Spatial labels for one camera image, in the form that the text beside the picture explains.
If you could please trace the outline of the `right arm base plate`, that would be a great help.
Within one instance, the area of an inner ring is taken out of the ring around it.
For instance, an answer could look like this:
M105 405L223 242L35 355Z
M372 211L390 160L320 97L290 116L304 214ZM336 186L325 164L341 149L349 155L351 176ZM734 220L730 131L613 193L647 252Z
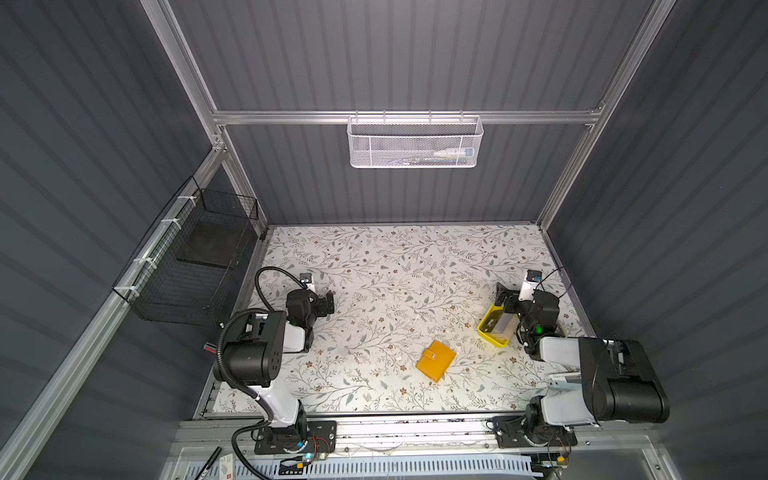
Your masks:
M500 448L523 447L566 447L578 444L572 430L562 426L528 421L523 415L496 416L490 420L490 429L494 433Z

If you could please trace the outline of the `yellow leather card holder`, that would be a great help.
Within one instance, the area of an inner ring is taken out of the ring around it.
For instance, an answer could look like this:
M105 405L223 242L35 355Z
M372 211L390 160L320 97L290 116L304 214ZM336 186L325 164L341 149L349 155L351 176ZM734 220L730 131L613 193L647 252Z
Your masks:
M432 382L439 382L456 358L456 352L434 340L422 353L416 368Z

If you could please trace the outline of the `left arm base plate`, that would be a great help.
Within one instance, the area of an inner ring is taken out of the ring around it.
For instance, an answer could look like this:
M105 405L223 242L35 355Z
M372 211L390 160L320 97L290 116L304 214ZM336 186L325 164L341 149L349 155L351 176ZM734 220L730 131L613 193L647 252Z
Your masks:
M299 421L289 427L265 427L251 435L257 455L333 453L338 423L335 421Z

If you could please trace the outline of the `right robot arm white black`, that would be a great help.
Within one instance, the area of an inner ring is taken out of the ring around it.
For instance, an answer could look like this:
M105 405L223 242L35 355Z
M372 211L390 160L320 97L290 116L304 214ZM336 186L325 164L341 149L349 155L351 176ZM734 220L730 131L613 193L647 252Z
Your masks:
M557 325L559 302L535 279L518 290L498 284L478 328L497 346L515 339L531 360L567 369L533 395L523 411L492 419L499 447L568 449L578 442L578 426L666 422L669 400L644 347L635 340L563 335Z

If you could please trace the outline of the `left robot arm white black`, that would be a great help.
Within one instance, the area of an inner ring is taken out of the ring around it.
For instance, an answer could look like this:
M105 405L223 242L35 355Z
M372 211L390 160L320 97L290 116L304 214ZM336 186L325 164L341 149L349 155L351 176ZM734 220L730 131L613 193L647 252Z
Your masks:
M334 293L288 293L284 310L247 308L224 324L215 349L216 380L256 401L271 428L293 428L305 419L301 401L279 378L286 353L306 353L317 319L335 312Z

